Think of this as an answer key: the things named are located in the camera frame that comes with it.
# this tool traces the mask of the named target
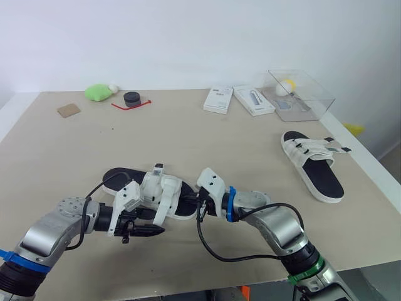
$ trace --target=green plush toy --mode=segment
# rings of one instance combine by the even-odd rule
[[[85,90],[85,96],[94,102],[101,102],[102,100],[112,96],[118,92],[118,87],[116,85],[104,85],[98,83],[96,85],[90,86]]]

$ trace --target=cardboard square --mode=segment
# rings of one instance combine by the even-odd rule
[[[76,106],[76,104],[70,103],[69,105],[65,105],[64,107],[58,108],[57,112],[59,112],[62,117],[67,118],[71,115],[81,112],[81,110]]]

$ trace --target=blue tape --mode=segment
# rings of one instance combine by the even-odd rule
[[[46,265],[40,265],[39,263],[25,259],[12,251],[6,252],[0,249],[0,257],[2,257],[6,262],[10,261],[16,263],[17,265],[21,265],[22,267],[28,268],[32,271],[47,274],[51,270],[51,267],[47,267]]]
[[[234,221],[234,196],[236,195],[237,191],[234,187],[230,186],[230,196],[228,197],[227,203],[227,220],[230,223]]]

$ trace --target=transparent container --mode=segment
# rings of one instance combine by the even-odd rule
[[[287,122],[319,120],[335,100],[302,70],[269,70],[262,94]]]

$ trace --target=cable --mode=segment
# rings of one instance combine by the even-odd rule
[[[296,286],[294,285],[294,289],[293,289],[293,301],[296,300]]]
[[[273,203],[273,204],[267,204],[267,205],[264,205],[264,206],[260,206],[260,207],[258,207],[256,209],[252,209],[252,210],[240,215],[237,220],[240,221],[240,220],[246,218],[247,216],[249,216],[251,214],[254,214],[255,212],[258,212],[258,211],[263,210],[263,209],[268,209],[268,208],[273,208],[273,207],[280,207],[280,206],[287,207],[287,208],[291,209],[292,211],[294,211],[296,216],[299,219],[299,224],[301,225],[301,228],[304,229],[304,224],[303,224],[301,213],[299,213],[299,211],[294,206],[292,206],[290,204],[286,204],[286,203]]]
[[[67,246],[65,248],[66,251],[74,250],[77,249],[83,242],[83,237],[85,235],[85,227],[86,227],[86,210],[88,209],[88,204],[92,200],[91,196],[93,193],[95,193],[96,190],[98,190],[102,185],[113,179],[114,177],[117,177],[118,175],[123,174],[125,177],[127,177],[127,182],[131,181],[131,177],[129,174],[127,174],[124,171],[116,172],[114,175],[108,177],[105,179],[103,182],[101,182],[99,185],[97,185],[95,188],[92,189],[90,193],[85,197],[85,203],[83,204],[82,208],[82,219],[81,219],[81,230],[80,230],[80,239],[76,243],[76,245],[73,246]]]
[[[278,256],[275,255],[251,255],[251,256],[244,256],[244,257],[236,257],[236,258],[225,258],[222,257],[216,253],[209,247],[209,245],[206,243],[203,234],[202,234],[202,229],[201,229],[201,203],[198,202],[197,208],[196,208],[196,225],[198,229],[198,235],[200,238],[200,241],[202,242],[203,246],[205,249],[216,259],[224,262],[237,262],[237,261],[243,261],[243,260],[250,260],[250,259],[257,259],[257,258],[269,258],[269,259],[277,259],[279,260]]]

